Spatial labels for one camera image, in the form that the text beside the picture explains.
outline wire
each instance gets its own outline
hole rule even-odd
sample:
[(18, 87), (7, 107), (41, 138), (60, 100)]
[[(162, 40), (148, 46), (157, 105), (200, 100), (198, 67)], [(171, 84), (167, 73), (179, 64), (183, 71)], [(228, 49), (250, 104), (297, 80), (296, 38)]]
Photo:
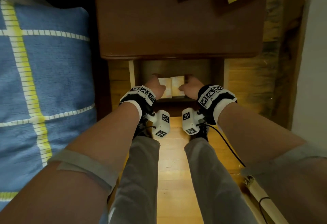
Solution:
[(264, 213), (262, 211), (262, 206), (261, 206), (261, 201), (264, 200), (264, 199), (270, 199), (270, 198), (269, 197), (263, 197), (263, 198), (260, 199), (260, 201), (259, 201), (259, 210), (260, 210), (260, 213), (262, 214), (262, 217), (264, 218), (264, 221), (266, 222), (266, 224), (268, 224), (268, 222), (267, 222), (267, 220), (266, 220), (266, 218), (264, 216)]
[(141, 132), (143, 132), (144, 130), (146, 130), (146, 129), (150, 128), (150, 127), (154, 127), (154, 128), (156, 128), (156, 126), (145, 127), (145, 128), (143, 128), (143, 129), (142, 129), (142, 130), (141, 130), (141, 131), (140, 131), (136, 136), (140, 135)]
[(240, 160), (240, 158), (236, 155), (236, 153), (233, 151), (233, 149), (230, 147), (230, 145), (228, 144), (228, 142), (225, 140), (225, 138), (223, 137), (223, 135), (213, 126), (210, 126), (208, 124), (205, 124), (205, 123), (201, 123), (200, 125), (203, 125), (203, 126), (207, 126), (207, 127), (211, 127), (213, 128), (214, 130), (217, 131), (217, 133), (219, 133), (219, 135), (222, 137), (222, 139), (224, 140), (224, 142), (226, 143), (226, 145), (228, 146), (228, 148), (231, 150), (231, 152), (234, 154), (235, 158), (237, 158), (237, 160), (241, 163), (242, 166), (245, 167), (245, 164)]

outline gray pants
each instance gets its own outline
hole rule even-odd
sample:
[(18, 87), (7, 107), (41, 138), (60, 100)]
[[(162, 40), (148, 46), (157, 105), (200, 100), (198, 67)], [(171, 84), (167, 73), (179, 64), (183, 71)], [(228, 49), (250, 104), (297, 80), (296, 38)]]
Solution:
[[(157, 222), (160, 143), (137, 136), (109, 211), (109, 224)], [(204, 224), (257, 223), (238, 185), (203, 138), (184, 148)]]

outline yellow stripe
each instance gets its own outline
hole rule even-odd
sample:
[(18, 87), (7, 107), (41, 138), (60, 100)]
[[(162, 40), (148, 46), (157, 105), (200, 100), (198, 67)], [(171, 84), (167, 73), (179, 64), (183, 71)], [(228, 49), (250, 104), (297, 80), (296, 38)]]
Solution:
[[(27, 109), (32, 118), (33, 128), (37, 134), (36, 143), (40, 149), (43, 166), (47, 165), (48, 159), (52, 156), (51, 146), (48, 140), (48, 130), (45, 125), (45, 118), (39, 106), (39, 99), (36, 93), (32, 70), (28, 62), (28, 56), (23, 40), (23, 31), (19, 26), (18, 18), (13, 4), (1, 0), (1, 11), (5, 19), (6, 33), (10, 37), (12, 51), (14, 53), (17, 70), (22, 81)], [(17, 192), (1, 192), (1, 199), (12, 199)]]

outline hand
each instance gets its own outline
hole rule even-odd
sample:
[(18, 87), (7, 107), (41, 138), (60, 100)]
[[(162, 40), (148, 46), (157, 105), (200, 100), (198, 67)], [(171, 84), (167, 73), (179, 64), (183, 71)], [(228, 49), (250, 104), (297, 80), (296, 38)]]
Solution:
[(180, 91), (183, 91), (186, 96), (189, 98), (193, 98), (195, 100), (198, 99), (198, 93), (199, 90), (204, 86), (201, 81), (199, 81), (196, 77), (194, 76), (189, 76), (187, 83), (181, 85), (178, 89)]
[(156, 100), (160, 99), (166, 90), (166, 86), (159, 83), (158, 77), (156, 75), (152, 75), (144, 86), (150, 88), (153, 91), (153, 93), (156, 95)]

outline pillowcase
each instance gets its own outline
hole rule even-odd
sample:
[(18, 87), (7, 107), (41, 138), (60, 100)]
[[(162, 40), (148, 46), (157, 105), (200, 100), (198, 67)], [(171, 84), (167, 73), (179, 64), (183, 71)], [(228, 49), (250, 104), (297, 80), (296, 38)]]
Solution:
[(96, 122), (88, 13), (1, 0), (0, 211)]

